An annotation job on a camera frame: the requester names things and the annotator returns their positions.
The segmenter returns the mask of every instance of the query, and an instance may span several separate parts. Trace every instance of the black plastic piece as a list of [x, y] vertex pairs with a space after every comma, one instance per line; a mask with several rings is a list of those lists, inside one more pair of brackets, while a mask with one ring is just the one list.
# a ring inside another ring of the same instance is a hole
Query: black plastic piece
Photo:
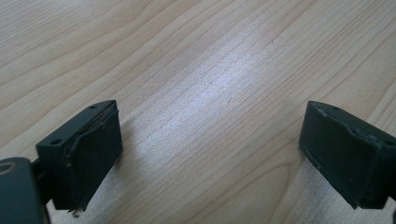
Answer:
[[29, 160], [0, 161], [0, 223], [50, 223]]
[[87, 208], [122, 152], [118, 113], [116, 101], [91, 105], [36, 145], [37, 170], [52, 178], [57, 209]]
[[395, 195], [396, 139], [346, 111], [308, 102], [300, 148], [353, 207], [384, 207]]
[[39, 159], [32, 162], [32, 169], [35, 175], [35, 181], [40, 191], [41, 202], [46, 204], [55, 195], [53, 176], [43, 169]]

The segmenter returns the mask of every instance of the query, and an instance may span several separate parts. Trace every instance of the wood grain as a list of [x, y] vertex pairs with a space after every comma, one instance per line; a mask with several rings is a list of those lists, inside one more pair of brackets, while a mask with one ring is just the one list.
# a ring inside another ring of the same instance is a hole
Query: wood grain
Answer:
[[308, 100], [396, 135], [391, 0], [2, 1], [0, 159], [116, 99], [124, 152], [53, 223], [391, 223], [298, 149]]

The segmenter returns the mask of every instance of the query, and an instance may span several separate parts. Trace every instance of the wooden table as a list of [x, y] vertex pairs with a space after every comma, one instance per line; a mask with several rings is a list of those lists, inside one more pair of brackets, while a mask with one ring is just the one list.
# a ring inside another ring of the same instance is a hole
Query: wooden table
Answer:
[[2, 1], [0, 159], [116, 99], [124, 152], [60, 223], [391, 223], [298, 148], [308, 100], [396, 135], [396, 2]]

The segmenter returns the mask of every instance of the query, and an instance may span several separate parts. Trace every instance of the light wood surface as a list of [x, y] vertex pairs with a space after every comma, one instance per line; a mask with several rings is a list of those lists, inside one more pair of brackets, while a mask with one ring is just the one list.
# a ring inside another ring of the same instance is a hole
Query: light wood surface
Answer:
[[124, 152], [60, 223], [391, 223], [298, 148], [308, 100], [396, 135], [396, 2], [1, 1], [0, 159], [116, 99]]

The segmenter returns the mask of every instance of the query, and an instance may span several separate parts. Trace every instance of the screw hole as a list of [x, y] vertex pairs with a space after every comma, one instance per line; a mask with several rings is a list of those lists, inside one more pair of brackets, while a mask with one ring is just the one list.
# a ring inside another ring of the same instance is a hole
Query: screw hole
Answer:
[[11, 172], [16, 165], [17, 163], [15, 163], [14, 161], [8, 161], [0, 164], [0, 175], [5, 175]]
[[394, 147], [396, 146], [396, 143], [392, 142], [392, 141], [385, 141], [385, 144], [390, 146], [390, 147]]
[[50, 144], [51, 144], [51, 145], [58, 145], [58, 144], [60, 144], [61, 142], [62, 142], [62, 140], [59, 139], [59, 138], [57, 138], [57, 139], [53, 140], [52, 142], [50, 142]]

